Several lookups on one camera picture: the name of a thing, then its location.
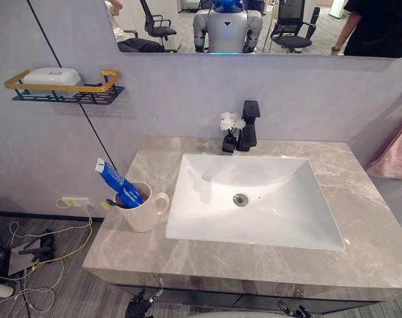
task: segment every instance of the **white mug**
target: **white mug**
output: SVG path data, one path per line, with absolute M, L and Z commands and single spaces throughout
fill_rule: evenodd
M 132 185 L 144 198 L 144 203 L 131 209 L 117 207 L 117 211 L 123 215 L 126 221 L 136 232 L 148 232 L 152 230 L 170 205 L 170 199 L 164 192 L 153 195 L 150 186 L 144 182 L 132 182 Z M 114 197 L 115 203 L 122 203 L 119 195 Z

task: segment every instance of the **gray marble vanity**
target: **gray marble vanity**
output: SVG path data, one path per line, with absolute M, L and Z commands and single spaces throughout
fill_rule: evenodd
M 147 136 L 126 177 L 172 199 L 182 155 L 222 154 L 221 142 Z M 402 228 L 345 143 L 259 140 L 234 156 L 308 158 L 345 250 L 171 240 L 167 213 L 152 231 L 136 233 L 110 210 L 83 267 L 121 286 L 155 288 L 160 274 L 171 290 L 237 296 L 379 301 L 402 294 Z

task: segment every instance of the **yellow cable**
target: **yellow cable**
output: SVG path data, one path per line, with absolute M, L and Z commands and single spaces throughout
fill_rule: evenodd
M 67 206 L 65 206 L 65 207 L 60 207 L 60 206 L 58 205 L 59 200 L 61 200 L 61 199 L 58 199 L 58 200 L 55 201 L 55 205 L 56 205 L 56 207 L 57 207 L 58 209 L 69 209 L 70 207 L 73 207 L 72 205 L 67 205 Z M 84 207 L 79 207 L 79 208 L 82 209 L 83 211 L 85 211 L 86 214 L 89 216 L 89 228 L 90 228 L 90 232 L 89 232 L 89 235 L 88 235 L 87 238 L 86 238 L 86 241 L 85 241 L 85 242 L 83 243 L 83 245 L 81 245 L 79 248 L 73 250 L 72 252 L 70 252 L 70 253 L 68 253 L 68 254 L 66 254 L 66 255 L 64 255 L 64 256 L 61 256 L 61 257 L 58 257 L 58 258 L 54 258 L 54 259 L 52 259 L 52 260 L 45 260 L 44 262 L 39 262 L 39 263 L 33 265 L 32 268 L 31 268 L 33 272 L 34 272 L 35 270 L 37 270 L 39 267 L 41 267 L 41 265 L 43 265 L 43 264 L 55 262 L 56 260 L 63 260 L 64 258 L 67 258 L 67 257 L 69 257 L 69 256 L 71 256 L 71 255 L 73 255 L 73 254 L 75 254 L 76 252 L 78 252 L 79 250 L 81 250 L 83 247 L 85 247 L 86 244 L 87 244 L 87 242 L 89 242 L 89 239 L 90 239 L 90 237 L 91 237 L 91 235 L 92 235 L 92 232 L 93 232 L 93 228 L 92 228 L 92 216 L 90 215 L 89 211 L 86 210 Z

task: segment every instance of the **black faucet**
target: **black faucet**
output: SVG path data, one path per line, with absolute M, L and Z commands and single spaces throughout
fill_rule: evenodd
M 256 146 L 255 118 L 260 116 L 260 108 L 257 101 L 245 101 L 243 105 L 242 119 L 246 126 L 239 131 L 239 139 L 236 145 L 237 151 L 249 151 Z

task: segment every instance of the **soap dish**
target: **soap dish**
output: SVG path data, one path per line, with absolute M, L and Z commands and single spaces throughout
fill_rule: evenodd
M 105 83 L 78 85 L 46 85 L 46 84 L 24 84 L 22 79 L 36 69 L 25 70 L 16 76 L 5 81 L 5 87 L 14 89 L 17 96 L 13 101 L 43 101 L 53 103 L 80 103 L 80 104 L 98 104 L 109 105 L 123 91 L 123 86 L 117 86 L 115 83 L 121 75 L 118 71 L 101 71 L 105 78 Z M 46 95 L 38 93 L 34 95 L 31 91 L 46 91 Z M 61 95 L 61 91 L 75 92 L 73 96 L 69 94 Z

